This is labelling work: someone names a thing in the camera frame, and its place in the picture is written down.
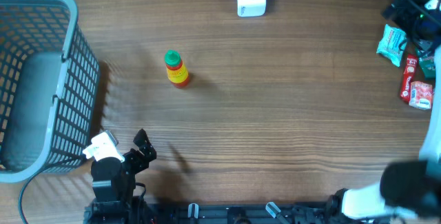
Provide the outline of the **mint green wipes pack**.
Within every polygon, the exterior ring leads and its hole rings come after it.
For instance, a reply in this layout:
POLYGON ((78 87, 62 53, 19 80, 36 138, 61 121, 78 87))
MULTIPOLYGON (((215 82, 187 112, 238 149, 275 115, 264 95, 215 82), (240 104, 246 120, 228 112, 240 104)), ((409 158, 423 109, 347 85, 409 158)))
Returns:
POLYGON ((406 32, 386 24, 376 53, 388 58, 394 66, 400 67, 406 46, 406 32))

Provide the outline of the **orange Kleenex tissue pack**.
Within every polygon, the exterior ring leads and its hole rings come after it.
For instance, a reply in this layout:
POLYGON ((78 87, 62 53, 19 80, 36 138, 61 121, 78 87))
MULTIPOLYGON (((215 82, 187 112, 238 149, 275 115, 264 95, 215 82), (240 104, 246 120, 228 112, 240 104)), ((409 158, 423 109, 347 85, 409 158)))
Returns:
POLYGON ((433 101, 433 87, 421 81, 411 83, 409 105, 421 110, 430 110, 433 101))

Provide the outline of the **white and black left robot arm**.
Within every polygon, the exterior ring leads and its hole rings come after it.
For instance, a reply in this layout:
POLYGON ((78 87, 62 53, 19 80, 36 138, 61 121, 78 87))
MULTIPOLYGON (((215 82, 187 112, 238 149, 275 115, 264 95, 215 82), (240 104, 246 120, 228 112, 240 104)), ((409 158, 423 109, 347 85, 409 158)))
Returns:
POLYGON ((148 207, 144 196, 135 196, 136 187, 146 188, 136 182, 136 175, 146 170, 156 159, 156 150, 147 133, 141 129, 133 139, 138 147, 121 154, 116 146, 118 141, 108 130, 92 138, 83 153, 91 164, 94 200, 85 208, 83 222, 86 224, 156 223, 155 213, 148 207))

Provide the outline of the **grey plastic shopping basket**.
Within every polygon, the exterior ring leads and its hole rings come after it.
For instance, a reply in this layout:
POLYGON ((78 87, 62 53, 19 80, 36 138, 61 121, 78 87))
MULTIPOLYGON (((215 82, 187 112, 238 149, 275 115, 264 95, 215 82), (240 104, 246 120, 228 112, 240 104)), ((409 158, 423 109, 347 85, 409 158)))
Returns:
POLYGON ((1 182, 81 164, 100 78, 74 0, 1 0, 1 182))

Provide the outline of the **red Nescafe sachet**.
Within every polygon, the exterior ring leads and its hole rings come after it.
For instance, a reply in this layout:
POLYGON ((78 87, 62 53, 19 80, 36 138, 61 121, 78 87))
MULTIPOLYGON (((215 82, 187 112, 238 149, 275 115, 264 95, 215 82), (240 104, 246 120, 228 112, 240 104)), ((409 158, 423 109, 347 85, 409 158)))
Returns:
POLYGON ((400 88, 400 98, 408 103, 410 101, 411 94, 411 82, 416 73, 418 67, 418 58, 415 55, 409 54, 406 59, 406 65, 404 67, 402 85, 400 88))

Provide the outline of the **green 3M gloves package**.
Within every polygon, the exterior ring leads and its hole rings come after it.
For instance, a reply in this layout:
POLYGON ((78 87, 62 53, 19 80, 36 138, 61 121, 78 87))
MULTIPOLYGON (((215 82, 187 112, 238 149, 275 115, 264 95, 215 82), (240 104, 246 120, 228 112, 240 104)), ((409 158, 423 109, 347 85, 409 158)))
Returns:
MULTIPOLYGON (((422 9, 440 21, 440 0, 422 0, 422 9)), ((417 55, 426 79, 435 79, 435 49, 440 45, 440 26, 427 15, 421 14, 417 22, 417 55)))

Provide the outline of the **red sauce bottle green cap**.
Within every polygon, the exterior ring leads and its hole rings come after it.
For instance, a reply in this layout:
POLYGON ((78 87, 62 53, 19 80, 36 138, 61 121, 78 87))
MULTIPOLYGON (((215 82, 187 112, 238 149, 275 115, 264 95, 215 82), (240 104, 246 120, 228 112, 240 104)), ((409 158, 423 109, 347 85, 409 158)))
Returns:
POLYGON ((177 51, 168 50, 164 61, 169 81, 177 88, 184 88, 189 83, 190 76, 180 54, 177 51))

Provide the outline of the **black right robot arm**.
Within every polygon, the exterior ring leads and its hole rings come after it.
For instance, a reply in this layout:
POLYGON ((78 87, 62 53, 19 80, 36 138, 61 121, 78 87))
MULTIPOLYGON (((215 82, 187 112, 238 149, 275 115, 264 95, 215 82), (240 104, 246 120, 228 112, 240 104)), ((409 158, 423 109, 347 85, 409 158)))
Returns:
POLYGON ((380 182, 341 189, 317 207, 295 205, 294 223, 389 223, 392 218, 440 217, 440 0, 393 0, 382 13, 435 64, 431 121, 419 157, 392 163, 380 182))

